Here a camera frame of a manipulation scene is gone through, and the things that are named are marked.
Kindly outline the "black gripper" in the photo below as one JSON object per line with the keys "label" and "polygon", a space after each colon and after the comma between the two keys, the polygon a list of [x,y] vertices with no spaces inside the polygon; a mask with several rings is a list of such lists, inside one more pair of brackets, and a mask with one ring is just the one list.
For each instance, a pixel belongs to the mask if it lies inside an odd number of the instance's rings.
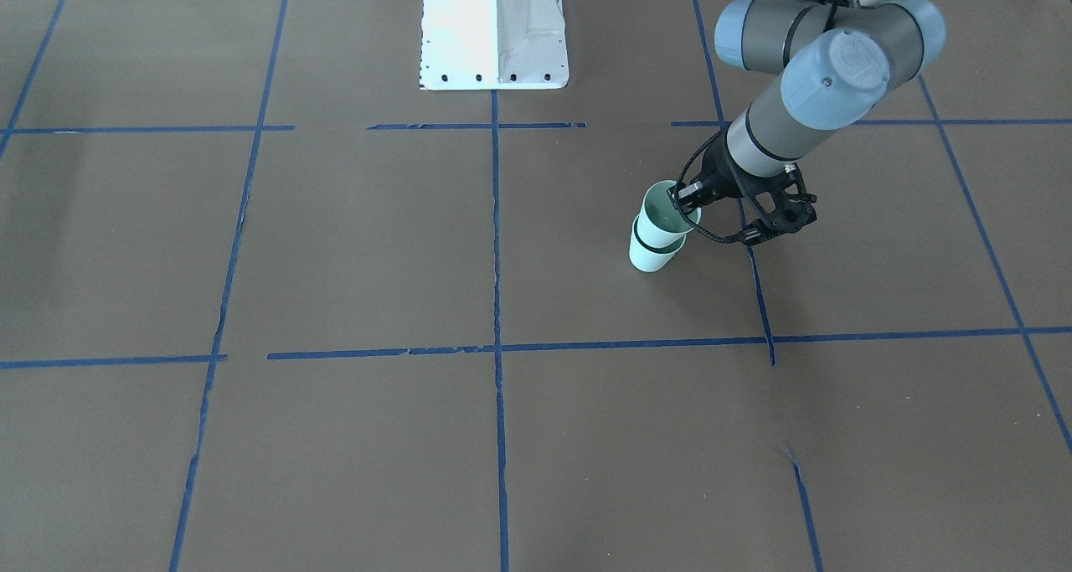
{"label": "black gripper", "polygon": [[667,197],[678,213],[693,213],[720,199],[742,199],[744,191],[740,179],[745,170],[729,152],[725,141],[709,145],[701,157],[699,174],[691,183],[673,182]]}

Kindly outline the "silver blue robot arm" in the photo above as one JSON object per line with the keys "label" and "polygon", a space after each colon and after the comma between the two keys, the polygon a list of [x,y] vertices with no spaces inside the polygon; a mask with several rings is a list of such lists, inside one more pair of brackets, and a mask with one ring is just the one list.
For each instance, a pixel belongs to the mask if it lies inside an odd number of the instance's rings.
{"label": "silver blue robot arm", "polygon": [[774,77],[675,190],[685,209],[742,198],[740,178],[769,185],[830,136],[913,80],[946,45],[928,0],[735,0],[713,35],[726,64]]}

